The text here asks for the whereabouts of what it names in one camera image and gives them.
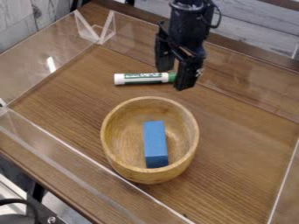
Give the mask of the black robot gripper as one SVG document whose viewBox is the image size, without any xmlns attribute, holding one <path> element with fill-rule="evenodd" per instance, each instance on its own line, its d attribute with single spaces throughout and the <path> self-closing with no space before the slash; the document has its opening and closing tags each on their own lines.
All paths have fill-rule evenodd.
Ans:
<svg viewBox="0 0 299 224">
<path fill-rule="evenodd" d="M 159 22 L 155 37 L 155 66 L 158 72 L 174 69 L 174 61 L 179 66 L 174 87 L 178 91 L 192 88 L 202 76 L 206 41 L 211 29 L 215 3 L 212 0 L 172 0 L 171 17 Z"/>
</svg>

